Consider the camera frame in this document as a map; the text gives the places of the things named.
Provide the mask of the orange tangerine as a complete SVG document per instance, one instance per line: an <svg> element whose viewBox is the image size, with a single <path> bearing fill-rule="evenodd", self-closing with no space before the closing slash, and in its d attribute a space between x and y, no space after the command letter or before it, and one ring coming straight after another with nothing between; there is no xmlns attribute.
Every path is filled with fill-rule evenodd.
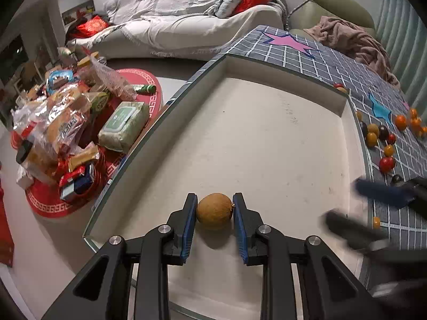
<svg viewBox="0 0 427 320"><path fill-rule="evenodd" d="M408 127L407 119L403 115L397 115L394 119L394 125L399 131L404 131Z"/></svg>

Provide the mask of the red pillow on floor side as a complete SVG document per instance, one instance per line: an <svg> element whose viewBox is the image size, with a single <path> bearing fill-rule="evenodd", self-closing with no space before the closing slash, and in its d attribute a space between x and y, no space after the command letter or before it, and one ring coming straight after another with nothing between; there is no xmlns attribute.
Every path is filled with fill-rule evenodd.
<svg viewBox="0 0 427 320"><path fill-rule="evenodd" d="M70 41L73 39L90 38L109 26L110 23L99 15L96 15L91 19L83 17L68 27L66 39Z"/></svg>

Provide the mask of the brown round longan fruit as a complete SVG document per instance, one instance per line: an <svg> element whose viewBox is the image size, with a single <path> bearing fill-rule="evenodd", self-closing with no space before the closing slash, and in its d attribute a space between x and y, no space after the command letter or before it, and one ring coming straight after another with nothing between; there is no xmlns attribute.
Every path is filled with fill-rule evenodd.
<svg viewBox="0 0 427 320"><path fill-rule="evenodd" d="M230 222L233 203L228 196L221 193L207 195L199 201L196 208L198 222L209 230L220 230Z"/></svg>

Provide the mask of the grey checked star tablecloth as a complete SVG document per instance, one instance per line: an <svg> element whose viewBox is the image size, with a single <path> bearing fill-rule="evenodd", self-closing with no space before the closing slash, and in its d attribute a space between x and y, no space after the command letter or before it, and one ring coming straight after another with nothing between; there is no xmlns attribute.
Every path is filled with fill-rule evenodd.
<svg viewBox="0 0 427 320"><path fill-rule="evenodd" d="M279 31L271 27L259 27L233 43L225 51L214 56L203 67L211 64L223 55L245 56L258 61L265 61L294 71L297 74L317 79L318 81L336 89L334 83L342 83L348 90L347 95L353 104L356 113L361 113L367 123L377 123L379 118L375 109L388 108L393 113L402 113L405 110L401 95L390 85L385 83L378 75L368 70L366 66L318 43L312 43L308 55L285 46L270 46L267 43L270 35L278 35ZM203 68L201 67L189 80L194 78ZM368 154L368 174L361 177L380 179L378 168L380 150L375 147L364 147ZM369 223L377 208L376 203L367 200L368 218L363 220ZM370 275L368 262L363 259L361 280L368 281Z"/></svg>

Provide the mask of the yellow cherry tomato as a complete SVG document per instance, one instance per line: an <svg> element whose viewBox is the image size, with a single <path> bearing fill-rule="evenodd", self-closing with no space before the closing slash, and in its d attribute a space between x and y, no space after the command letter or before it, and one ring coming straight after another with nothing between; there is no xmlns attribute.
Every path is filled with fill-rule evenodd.
<svg viewBox="0 0 427 320"><path fill-rule="evenodd" d="M368 132L366 134L366 146L368 148L374 148L377 145L378 137L373 132Z"/></svg>

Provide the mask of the white shallow tray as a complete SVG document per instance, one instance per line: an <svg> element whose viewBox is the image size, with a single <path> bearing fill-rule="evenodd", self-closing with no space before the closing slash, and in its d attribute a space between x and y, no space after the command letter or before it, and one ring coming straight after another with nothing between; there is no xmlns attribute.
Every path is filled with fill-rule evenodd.
<svg viewBox="0 0 427 320"><path fill-rule="evenodd" d="M349 97L265 61L223 55L203 67L138 139L97 200L84 232L94 250L146 234L189 193L241 193L283 234L317 235L356 276L363 259L321 223L338 209L361 220L352 184L368 154Z"/></svg>

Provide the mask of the green bottle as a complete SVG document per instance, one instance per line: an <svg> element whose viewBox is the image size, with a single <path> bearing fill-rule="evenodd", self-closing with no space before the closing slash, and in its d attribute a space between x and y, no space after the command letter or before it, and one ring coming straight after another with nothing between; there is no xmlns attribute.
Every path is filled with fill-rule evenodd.
<svg viewBox="0 0 427 320"><path fill-rule="evenodd" d="M157 91L155 85L133 85L133 89L138 95L153 95Z"/></svg>

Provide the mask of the dark purple plum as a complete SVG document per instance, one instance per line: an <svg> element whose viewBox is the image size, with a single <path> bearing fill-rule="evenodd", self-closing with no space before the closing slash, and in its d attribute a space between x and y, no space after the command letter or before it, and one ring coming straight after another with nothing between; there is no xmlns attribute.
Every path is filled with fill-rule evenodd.
<svg viewBox="0 0 427 320"><path fill-rule="evenodd" d="M388 139L388 137L389 137L388 128L386 128L385 125L380 125L378 127L378 139L384 142Z"/></svg>

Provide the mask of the pink-brown blanket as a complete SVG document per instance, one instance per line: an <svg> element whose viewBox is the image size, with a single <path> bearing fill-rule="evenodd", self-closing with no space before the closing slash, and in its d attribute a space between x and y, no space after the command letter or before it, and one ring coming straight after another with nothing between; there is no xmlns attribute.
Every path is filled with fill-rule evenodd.
<svg viewBox="0 0 427 320"><path fill-rule="evenodd" d="M366 65L370 71L400 90L400 82L392 73L389 55L365 29L338 17L322 16L318 24L304 29L316 42Z"/></svg>

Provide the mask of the white covered sofa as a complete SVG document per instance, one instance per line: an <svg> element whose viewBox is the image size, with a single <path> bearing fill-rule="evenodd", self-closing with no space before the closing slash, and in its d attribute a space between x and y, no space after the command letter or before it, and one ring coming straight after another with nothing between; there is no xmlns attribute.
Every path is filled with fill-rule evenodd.
<svg viewBox="0 0 427 320"><path fill-rule="evenodd" d="M271 0L232 15L241 0L106 0L110 26L67 46L107 59L182 58L208 61L259 25L283 28L285 0Z"/></svg>

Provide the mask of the clear bag of tangerines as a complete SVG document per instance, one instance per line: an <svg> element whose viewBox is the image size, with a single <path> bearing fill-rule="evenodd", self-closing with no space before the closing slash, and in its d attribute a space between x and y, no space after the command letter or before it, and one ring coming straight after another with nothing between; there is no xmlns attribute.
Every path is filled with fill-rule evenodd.
<svg viewBox="0 0 427 320"><path fill-rule="evenodd" d="M423 123L418 111L415 108L409 110L410 129L417 138L422 138L426 135L426 125Z"/></svg>

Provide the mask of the red round floor mat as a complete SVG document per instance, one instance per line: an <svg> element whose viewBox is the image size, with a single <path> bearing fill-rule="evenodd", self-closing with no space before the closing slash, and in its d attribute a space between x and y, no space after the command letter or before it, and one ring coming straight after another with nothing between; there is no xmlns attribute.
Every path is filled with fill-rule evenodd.
<svg viewBox="0 0 427 320"><path fill-rule="evenodd" d="M142 69L120 69L118 72L134 85L156 86L155 93L140 95L137 98L149 107L148 120L152 121L158 115L162 106L162 91L156 76ZM31 210L45 219L59 219L71 215L95 199L125 157L122 153L107 150L103 147L100 147L99 150L100 157L94 161L94 183L87 192L74 198L71 203L63 202L60 199L58 186L48 186L38 180L34 180L33 184L25 190L25 196Z"/></svg>

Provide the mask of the bread bag snack pile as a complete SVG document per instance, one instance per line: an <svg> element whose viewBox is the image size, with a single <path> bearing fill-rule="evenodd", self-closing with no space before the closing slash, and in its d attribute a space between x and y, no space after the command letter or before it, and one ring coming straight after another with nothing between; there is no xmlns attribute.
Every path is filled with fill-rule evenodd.
<svg viewBox="0 0 427 320"><path fill-rule="evenodd" d="M101 128L121 102L139 100L133 86L94 55L76 70L52 71L44 90L46 96L14 114L22 139L16 161L30 183L58 186L60 199L71 203L94 183Z"/></svg>

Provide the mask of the large red tomato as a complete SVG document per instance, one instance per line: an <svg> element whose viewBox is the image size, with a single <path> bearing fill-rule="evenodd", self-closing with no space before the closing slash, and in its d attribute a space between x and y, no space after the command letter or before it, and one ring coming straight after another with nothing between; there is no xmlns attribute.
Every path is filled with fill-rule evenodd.
<svg viewBox="0 0 427 320"><path fill-rule="evenodd" d="M392 156L385 156L380 159L378 168L382 174L391 172L396 165L396 161Z"/></svg>

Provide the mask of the teal curtain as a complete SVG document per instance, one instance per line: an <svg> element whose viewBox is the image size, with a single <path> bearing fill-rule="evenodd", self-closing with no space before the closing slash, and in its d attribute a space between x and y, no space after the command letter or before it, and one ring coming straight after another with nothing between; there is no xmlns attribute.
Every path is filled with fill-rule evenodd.
<svg viewBox="0 0 427 320"><path fill-rule="evenodd" d="M426 26L408 0L382 0L376 24L410 107L426 118Z"/></svg>

